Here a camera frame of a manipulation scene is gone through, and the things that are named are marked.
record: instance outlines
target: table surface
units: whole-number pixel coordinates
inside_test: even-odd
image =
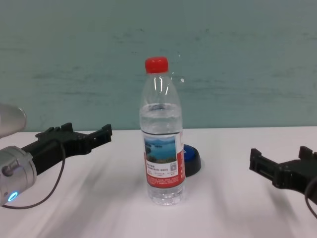
[[[0,140],[23,147],[35,133]],[[317,150],[317,127],[186,129],[202,169],[186,179],[186,197],[161,207],[147,196],[140,131],[114,131],[112,142],[66,159],[52,197],[29,210],[0,208],[3,238],[315,238],[316,220],[304,196],[279,190],[249,170],[251,148],[278,163],[296,159],[299,147]],[[12,205],[38,202],[52,189],[60,165]]]

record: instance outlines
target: lake picture on label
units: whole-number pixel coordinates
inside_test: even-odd
[[[144,137],[147,161],[166,164],[176,161],[175,136],[155,138]]]

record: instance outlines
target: blue led light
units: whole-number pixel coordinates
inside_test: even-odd
[[[8,202],[13,201],[18,196],[18,192],[14,192],[10,195]]]

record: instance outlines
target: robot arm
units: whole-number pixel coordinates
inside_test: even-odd
[[[26,117],[22,112],[18,108],[0,104],[0,138],[24,128]],[[37,134],[38,140],[23,148],[9,146],[0,150],[0,206],[30,188],[37,175],[60,161],[64,162],[65,158],[89,154],[92,149],[110,142],[111,136],[110,124],[87,135],[74,132],[72,124],[67,123]]]
[[[317,177],[317,152],[305,146],[300,147],[299,160],[278,164],[262,156],[257,149],[251,149],[250,170],[272,181],[273,186],[305,194],[310,182]],[[317,189],[313,186],[307,194],[317,204]]]

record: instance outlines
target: qr code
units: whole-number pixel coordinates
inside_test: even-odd
[[[176,162],[175,162],[175,163],[170,164],[170,170],[171,170],[171,171],[175,171],[175,170],[177,170],[177,164],[176,164]]]

